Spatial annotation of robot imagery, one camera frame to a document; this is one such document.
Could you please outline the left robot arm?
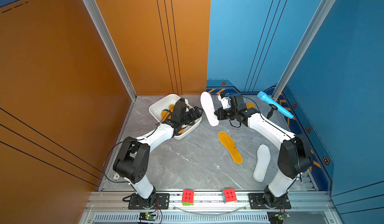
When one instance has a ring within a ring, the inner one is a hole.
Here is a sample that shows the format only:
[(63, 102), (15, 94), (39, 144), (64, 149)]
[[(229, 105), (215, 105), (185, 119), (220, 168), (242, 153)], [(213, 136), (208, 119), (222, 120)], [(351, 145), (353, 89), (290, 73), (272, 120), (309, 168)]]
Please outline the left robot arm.
[(193, 126), (203, 114), (202, 108), (190, 108), (183, 98), (171, 109), (163, 111), (165, 114), (153, 131), (137, 138), (127, 137), (122, 141), (113, 164), (113, 170), (131, 185), (135, 191), (134, 196), (145, 208), (151, 208), (156, 202), (156, 188), (146, 176), (151, 151)]

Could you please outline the white insole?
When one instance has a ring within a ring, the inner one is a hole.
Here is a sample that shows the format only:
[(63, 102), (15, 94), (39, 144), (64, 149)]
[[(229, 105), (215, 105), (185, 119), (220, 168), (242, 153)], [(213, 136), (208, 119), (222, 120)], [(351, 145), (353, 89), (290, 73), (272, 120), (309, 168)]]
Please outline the white insole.
[(215, 115), (215, 107), (211, 94), (208, 92), (201, 93), (201, 105), (206, 113), (206, 117), (211, 126), (215, 127), (219, 124), (218, 117)]
[(253, 178), (257, 182), (263, 182), (271, 160), (270, 150), (266, 145), (260, 145), (257, 150), (257, 164)]

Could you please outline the white plastic storage box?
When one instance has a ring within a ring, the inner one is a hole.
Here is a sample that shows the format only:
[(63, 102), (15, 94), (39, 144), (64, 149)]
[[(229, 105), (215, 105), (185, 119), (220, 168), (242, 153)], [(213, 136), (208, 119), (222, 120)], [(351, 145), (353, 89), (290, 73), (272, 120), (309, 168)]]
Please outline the white plastic storage box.
[[(151, 115), (157, 120), (157, 122), (161, 121), (161, 112), (164, 109), (169, 109), (169, 105), (174, 105), (181, 97), (177, 94), (169, 94), (159, 101), (155, 102), (149, 107), (149, 112)], [(177, 136), (174, 137), (176, 140), (181, 140), (184, 137), (186, 137), (189, 133), (191, 133), (196, 127), (199, 126), (200, 122), (202, 120), (202, 117), (200, 117), (198, 120), (196, 120), (195, 124), (192, 126), (188, 126), (185, 129), (183, 129), (183, 132), (179, 133)]]

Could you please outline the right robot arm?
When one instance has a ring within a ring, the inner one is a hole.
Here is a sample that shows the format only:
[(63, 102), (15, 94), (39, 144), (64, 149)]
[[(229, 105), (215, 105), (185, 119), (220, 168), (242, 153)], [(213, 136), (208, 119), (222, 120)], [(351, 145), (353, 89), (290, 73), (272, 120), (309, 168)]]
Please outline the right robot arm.
[(217, 98), (222, 106), (215, 109), (211, 95), (208, 93), (201, 95), (201, 103), (210, 125), (216, 126), (221, 120), (236, 120), (240, 126), (249, 127), (263, 135), (279, 150), (278, 171), (266, 186), (263, 201), (269, 209), (283, 206), (288, 200), (289, 188), (312, 165), (313, 158), (308, 138), (279, 127), (258, 109), (248, 108), (241, 94), (222, 93)]

